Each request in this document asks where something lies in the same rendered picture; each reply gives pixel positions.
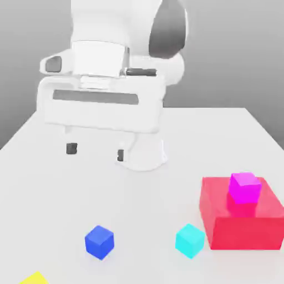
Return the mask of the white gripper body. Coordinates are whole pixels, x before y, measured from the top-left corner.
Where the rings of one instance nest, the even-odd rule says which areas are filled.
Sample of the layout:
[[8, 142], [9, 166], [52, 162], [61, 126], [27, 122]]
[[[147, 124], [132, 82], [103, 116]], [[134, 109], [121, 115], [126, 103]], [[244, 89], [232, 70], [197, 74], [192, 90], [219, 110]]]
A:
[[111, 79], [102, 89], [79, 78], [51, 76], [38, 86], [37, 111], [48, 124], [132, 133], [159, 130], [166, 84], [162, 76]]

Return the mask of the small blue cube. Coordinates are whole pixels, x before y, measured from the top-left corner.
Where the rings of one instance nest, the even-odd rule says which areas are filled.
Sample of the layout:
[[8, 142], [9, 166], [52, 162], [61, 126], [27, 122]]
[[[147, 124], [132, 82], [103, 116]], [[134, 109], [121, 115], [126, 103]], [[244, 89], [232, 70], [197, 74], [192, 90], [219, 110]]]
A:
[[114, 233], [97, 225], [85, 236], [85, 248], [89, 254], [103, 260], [114, 248]]

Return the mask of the small cyan cube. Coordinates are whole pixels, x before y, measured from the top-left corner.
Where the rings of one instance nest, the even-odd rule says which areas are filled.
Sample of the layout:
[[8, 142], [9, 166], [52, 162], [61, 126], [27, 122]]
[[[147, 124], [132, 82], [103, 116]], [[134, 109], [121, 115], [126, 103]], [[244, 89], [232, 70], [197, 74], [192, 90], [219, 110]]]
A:
[[186, 224], [176, 233], [175, 248], [192, 259], [203, 249], [204, 242], [205, 233], [192, 224]]

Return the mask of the small magenta cube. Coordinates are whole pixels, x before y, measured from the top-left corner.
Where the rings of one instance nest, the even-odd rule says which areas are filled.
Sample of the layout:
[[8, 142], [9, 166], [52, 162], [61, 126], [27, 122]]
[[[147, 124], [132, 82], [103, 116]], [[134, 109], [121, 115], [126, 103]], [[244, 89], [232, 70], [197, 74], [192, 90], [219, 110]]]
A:
[[253, 173], [232, 173], [229, 193], [237, 204], [257, 203], [262, 189], [260, 180]]

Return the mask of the small yellow cube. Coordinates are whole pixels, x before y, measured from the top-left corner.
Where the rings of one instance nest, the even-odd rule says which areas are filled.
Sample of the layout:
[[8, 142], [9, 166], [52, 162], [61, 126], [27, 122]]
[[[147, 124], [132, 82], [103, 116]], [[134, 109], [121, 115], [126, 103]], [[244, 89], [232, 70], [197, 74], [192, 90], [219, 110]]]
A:
[[47, 279], [39, 272], [31, 274], [24, 280], [20, 281], [19, 284], [49, 284]]

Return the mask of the large red box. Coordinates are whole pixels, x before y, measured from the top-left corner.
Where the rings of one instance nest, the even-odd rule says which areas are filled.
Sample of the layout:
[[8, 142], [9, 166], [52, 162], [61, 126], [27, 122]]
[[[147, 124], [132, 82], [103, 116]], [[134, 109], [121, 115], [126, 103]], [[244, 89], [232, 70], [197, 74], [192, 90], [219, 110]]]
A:
[[204, 177], [199, 209], [212, 250], [279, 250], [284, 239], [284, 206], [260, 177], [258, 203], [236, 204], [229, 177]]

